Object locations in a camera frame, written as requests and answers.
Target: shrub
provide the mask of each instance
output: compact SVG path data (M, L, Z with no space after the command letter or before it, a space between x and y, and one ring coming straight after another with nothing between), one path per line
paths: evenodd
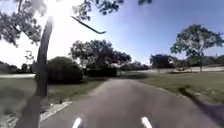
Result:
M90 69L87 71L88 77L115 77L117 76L116 68Z
M47 64L49 83L78 83L82 80L79 66L66 57L56 57Z

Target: blue sky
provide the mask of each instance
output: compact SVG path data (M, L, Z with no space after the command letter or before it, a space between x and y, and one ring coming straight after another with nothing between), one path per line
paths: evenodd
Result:
M154 0L150 5L139 6L137 0L126 0L116 13L102 16L93 11L90 14L91 21L86 23L100 31L106 30L105 35L89 31L69 16L62 17L68 11L64 11L60 5L55 10L57 18L48 58L67 56L76 40L106 39L111 41L115 49L130 54L133 60L149 63L151 54L170 54L169 48L175 43L177 33L191 24L202 24L215 32L224 32L223 5L223 0ZM18 42L20 47L17 49L6 43L0 46L0 60L20 65L25 61L25 50L37 52L37 47L30 46L25 37ZM10 55L12 50L18 54ZM206 54L224 54L224 48L211 48ZM184 58L184 54L175 56Z

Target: grass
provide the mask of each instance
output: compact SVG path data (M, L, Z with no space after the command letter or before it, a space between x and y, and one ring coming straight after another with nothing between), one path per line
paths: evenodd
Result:
M49 101L58 102L87 93L96 88L104 79L84 79L79 84L49 85ZM36 88L31 78L0 79L0 115L4 111L20 112L26 101L33 95Z
M181 87L190 86L198 98L224 103L224 72L148 74L140 81L175 93Z

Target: leaves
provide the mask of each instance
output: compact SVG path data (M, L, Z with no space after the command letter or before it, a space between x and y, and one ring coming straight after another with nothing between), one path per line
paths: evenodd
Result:
M173 65L169 62L170 59L177 60L176 58L169 55L156 54L151 55L150 63L152 64L153 68L173 68Z
M73 12L79 20L90 20L88 12L92 10L92 6L96 7L101 14L107 15L117 11L123 2L123 0L84 0L81 5L73 6Z
M122 65L131 61L130 55L115 51L110 42L106 40L91 40L89 42L76 41L71 47L69 55L80 61L82 66L94 65L95 67Z
M41 26L37 24L34 14L46 12L46 5L43 1L23 0L19 12L11 14L0 11L0 36L9 43L16 44L20 34L24 33L32 40L32 43L40 41Z
M141 62L134 61L132 63L126 63L120 67L122 71L138 71L138 70L148 70L149 66L141 64Z
M203 51L213 46L221 47L224 40L221 33L212 32L201 25L191 25L177 35L171 53L186 51L187 56L202 56Z
M139 0L139 1L138 1L138 4L139 4L139 5L143 5L143 4L145 4L145 3L150 4L150 3L152 3L152 0Z

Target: paved path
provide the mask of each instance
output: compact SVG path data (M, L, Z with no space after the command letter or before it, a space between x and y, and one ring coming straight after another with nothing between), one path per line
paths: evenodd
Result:
M0 78L33 78L35 74L0 74Z
M87 96L51 116L40 128L72 128L77 117L82 128L219 128L188 98L133 80L109 80Z

